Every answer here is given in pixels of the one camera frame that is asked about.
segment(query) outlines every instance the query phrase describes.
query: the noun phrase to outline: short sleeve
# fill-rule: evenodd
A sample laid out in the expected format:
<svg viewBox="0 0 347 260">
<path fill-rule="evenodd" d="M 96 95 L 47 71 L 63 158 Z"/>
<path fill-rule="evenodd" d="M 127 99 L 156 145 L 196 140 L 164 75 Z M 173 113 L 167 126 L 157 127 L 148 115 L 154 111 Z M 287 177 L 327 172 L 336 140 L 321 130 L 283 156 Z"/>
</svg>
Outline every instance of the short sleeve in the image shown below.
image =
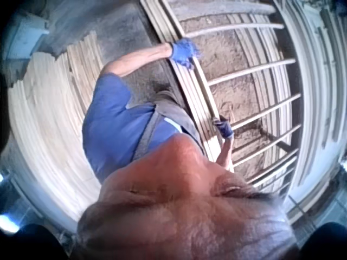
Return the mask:
<svg viewBox="0 0 347 260">
<path fill-rule="evenodd" d="M 114 73 L 100 76 L 95 85 L 92 103 L 88 114 L 121 112 L 131 98 L 127 85 Z"/>
</svg>

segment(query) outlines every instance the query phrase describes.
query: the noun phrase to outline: blue latex glove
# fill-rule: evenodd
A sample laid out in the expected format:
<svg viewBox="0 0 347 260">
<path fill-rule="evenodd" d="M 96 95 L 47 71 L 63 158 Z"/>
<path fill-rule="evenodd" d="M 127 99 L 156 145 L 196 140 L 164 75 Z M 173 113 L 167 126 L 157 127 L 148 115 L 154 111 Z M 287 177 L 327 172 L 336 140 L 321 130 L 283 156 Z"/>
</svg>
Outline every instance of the blue latex glove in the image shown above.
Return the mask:
<svg viewBox="0 0 347 260">
<path fill-rule="evenodd" d="M 199 57 L 200 53 L 195 44 L 188 38 L 183 38 L 172 45 L 172 55 L 170 59 L 185 66 L 188 69 L 194 69 L 194 65 L 191 64 L 189 58 Z"/>
<path fill-rule="evenodd" d="M 220 119 L 213 118 L 212 123 L 219 130 L 219 132 L 221 133 L 221 136 L 224 139 L 229 139 L 234 137 L 234 131 L 232 130 L 232 127 L 230 126 L 229 121 L 224 116 L 220 115 Z"/>
</svg>

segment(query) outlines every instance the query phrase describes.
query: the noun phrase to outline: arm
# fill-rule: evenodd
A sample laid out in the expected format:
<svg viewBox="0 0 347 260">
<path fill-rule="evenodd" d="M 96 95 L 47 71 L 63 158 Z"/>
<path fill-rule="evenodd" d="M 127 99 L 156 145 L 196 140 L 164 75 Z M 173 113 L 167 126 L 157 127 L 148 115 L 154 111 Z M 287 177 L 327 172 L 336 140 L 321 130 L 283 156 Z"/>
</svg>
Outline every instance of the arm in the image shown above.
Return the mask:
<svg viewBox="0 0 347 260">
<path fill-rule="evenodd" d="M 234 132 L 227 119 L 220 115 L 220 119 L 213 118 L 213 125 L 219 130 L 225 142 L 216 163 L 231 172 L 234 172 L 232 162 L 232 150 L 234 143 Z"/>
<path fill-rule="evenodd" d="M 165 58 L 170 58 L 188 69 L 193 69 L 189 58 L 198 55 L 198 49 L 193 42 L 184 38 L 176 43 L 163 43 L 155 47 L 138 50 L 116 61 L 111 61 L 104 66 L 100 75 L 114 73 L 124 77 L 143 65 Z"/>
<path fill-rule="evenodd" d="M 233 162 L 232 162 L 232 150 L 233 150 L 234 138 L 228 138 L 223 144 L 222 151 L 218 155 L 216 163 L 225 169 L 234 172 Z"/>
<path fill-rule="evenodd" d="M 122 56 L 116 61 L 109 62 L 104 66 L 100 75 L 111 72 L 120 77 L 124 77 L 143 65 L 156 60 L 169 58 L 171 54 L 172 47 L 169 43 L 163 43 L 155 47 L 138 50 Z"/>
</svg>

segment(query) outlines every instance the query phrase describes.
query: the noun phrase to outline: light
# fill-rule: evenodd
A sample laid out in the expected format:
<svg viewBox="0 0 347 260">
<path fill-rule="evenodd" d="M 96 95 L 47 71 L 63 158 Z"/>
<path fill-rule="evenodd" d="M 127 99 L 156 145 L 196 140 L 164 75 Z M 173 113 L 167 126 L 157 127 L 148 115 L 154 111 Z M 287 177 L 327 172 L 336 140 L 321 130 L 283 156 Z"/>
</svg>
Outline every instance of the light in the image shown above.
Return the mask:
<svg viewBox="0 0 347 260">
<path fill-rule="evenodd" d="M 9 233 L 16 233 L 20 227 L 9 219 L 6 215 L 0 215 L 0 228 Z"/>
</svg>

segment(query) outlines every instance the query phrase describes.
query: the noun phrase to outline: gray apron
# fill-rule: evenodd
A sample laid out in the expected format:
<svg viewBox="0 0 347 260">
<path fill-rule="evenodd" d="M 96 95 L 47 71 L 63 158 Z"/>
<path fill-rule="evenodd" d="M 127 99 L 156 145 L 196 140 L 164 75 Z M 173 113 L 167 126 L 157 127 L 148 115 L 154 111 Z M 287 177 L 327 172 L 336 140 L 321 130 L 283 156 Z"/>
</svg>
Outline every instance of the gray apron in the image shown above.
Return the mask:
<svg viewBox="0 0 347 260">
<path fill-rule="evenodd" d="M 179 124 L 184 131 L 196 141 L 202 153 L 204 153 L 199 132 L 192 119 L 185 110 L 178 105 L 175 96 L 171 92 L 168 90 L 158 92 L 153 103 L 155 105 L 155 111 L 141 136 L 132 161 L 143 157 L 147 153 L 154 130 L 163 116 Z"/>
</svg>

